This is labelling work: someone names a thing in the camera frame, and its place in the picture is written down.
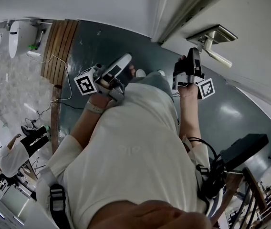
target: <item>wrist band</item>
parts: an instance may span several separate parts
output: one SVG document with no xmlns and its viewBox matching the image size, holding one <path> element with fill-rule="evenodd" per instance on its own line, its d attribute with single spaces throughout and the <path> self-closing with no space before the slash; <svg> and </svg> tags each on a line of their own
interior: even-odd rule
<svg viewBox="0 0 271 229">
<path fill-rule="evenodd" d="M 99 108 L 93 105 L 92 103 L 90 103 L 89 101 L 87 102 L 84 108 L 96 114 L 102 114 L 105 111 L 105 109 Z"/>
</svg>

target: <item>person in white shirt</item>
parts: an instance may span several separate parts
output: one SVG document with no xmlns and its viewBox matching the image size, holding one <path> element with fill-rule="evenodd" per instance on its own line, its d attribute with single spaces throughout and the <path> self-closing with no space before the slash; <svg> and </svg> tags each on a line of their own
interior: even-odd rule
<svg viewBox="0 0 271 229">
<path fill-rule="evenodd" d="M 42 126 L 16 144 L 15 141 L 21 134 L 15 135 L 7 146 L 0 149 L 0 172 L 7 177 L 17 174 L 20 167 L 49 141 L 50 137 L 44 135 L 49 130 L 49 126 Z"/>
<path fill-rule="evenodd" d="M 198 87 L 179 88 L 180 130 L 170 86 L 162 71 L 143 70 L 124 101 L 99 114 L 85 107 L 48 162 L 66 194 L 66 215 L 76 229 L 202 228 L 211 224 L 197 196 L 195 165 L 181 139 L 201 138 Z M 105 109 L 93 94 L 89 105 Z M 209 167 L 207 147 L 192 142 L 196 162 Z M 50 188 L 40 177 L 37 200 L 50 217 Z"/>
</svg>

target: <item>floor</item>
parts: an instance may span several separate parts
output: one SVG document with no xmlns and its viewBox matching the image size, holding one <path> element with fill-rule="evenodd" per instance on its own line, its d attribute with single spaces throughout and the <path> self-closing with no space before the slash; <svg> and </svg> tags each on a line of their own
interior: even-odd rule
<svg viewBox="0 0 271 229">
<path fill-rule="evenodd" d="M 84 107 L 86 96 L 81 96 L 73 78 L 82 70 L 96 63 L 110 64 L 126 52 L 131 52 L 136 69 L 146 73 L 162 69 L 169 84 L 179 55 L 152 43 L 149 38 L 137 33 L 95 22 L 82 21 L 75 33 L 67 61 L 73 95 L 65 103 Z M 216 93 L 199 102 L 199 123 L 202 138 L 210 143 L 217 153 L 230 147 L 237 139 L 248 133 L 266 133 L 269 144 L 245 162 L 256 179 L 271 166 L 271 120 L 248 97 L 226 83 L 208 68 L 203 69 L 207 79 L 212 78 Z M 62 98 L 69 97 L 70 88 L 65 79 Z M 179 99 L 175 98 L 178 114 Z M 60 112 L 59 141 L 71 131 L 81 110 L 62 105 Z"/>
<path fill-rule="evenodd" d="M 46 34 L 42 37 L 39 49 L 35 52 L 43 54 L 50 25 L 40 25 L 40 31 L 46 29 Z M 21 125 L 25 125 L 25 118 L 30 120 L 37 119 L 37 113 L 27 108 L 38 110 L 40 113 L 50 106 L 52 97 L 52 85 L 45 78 L 40 76 L 42 57 L 30 58 L 26 54 L 16 56 L 11 59 L 8 50 L 0 54 L 0 120 L 7 123 L 12 135 L 17 133 L 25 135 L 21 131 Z M 40 119 L 35 123 L 39 128 L 41 125 L 50 125 L 51 111 L 44 112 Z M 43 148 L 36 152 L 31 158 L 33 162 L 40 157 L 37 167 L 45 165 L 52 156 L 51 143 L 47 143 Z"/>
</svg>

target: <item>white t-shirt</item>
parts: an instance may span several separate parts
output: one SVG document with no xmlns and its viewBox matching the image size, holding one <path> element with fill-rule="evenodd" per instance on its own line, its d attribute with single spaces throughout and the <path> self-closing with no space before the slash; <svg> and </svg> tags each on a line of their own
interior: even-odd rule
<svg viewBox="0 0 271 229">
<path fill-rule="evenodd" d="M 29 159 L 22 142 L 18 142 L 9 150 L 8 147 L 0 149 L 0 168 L 7 177 L 13 177 L 18 173 L 19 168 Z"/>
<path fill-rule="evenodd" d="M 75 228 L 87 228 L 100 208 L 120 200 L 156 199 L 205 212 L 195 166 L 177 129 L 172 99 L 155 87 L 131 83 L 123 103 L 101 116 L 85 150 L 68 135 L 48 166 L 65 189 Z M 193 150 L 197 163 L 209 167 L 207 147 Z M 40 179 L 37 199 L 46 210 L 49 190 Z"/>
</svg>

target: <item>black pants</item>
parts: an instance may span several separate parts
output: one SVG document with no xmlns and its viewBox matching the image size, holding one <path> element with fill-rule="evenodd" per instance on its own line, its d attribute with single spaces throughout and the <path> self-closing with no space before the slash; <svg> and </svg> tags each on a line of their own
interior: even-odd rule
<svg viewBox="0 0 271 229">
<path fill-rule="evenodd" d="M 28 152 L 29 156 L 31 157 L 39 148 L 42 148 L 48 141 L 47 136 L 43 136 L 43 134 L 47 133 L 45 127 L 41 127 L 33 134 L 28 135 L 26 138 L 22 139 L 20 142 L 25 146 L 26 151 Z"/>
</svg>

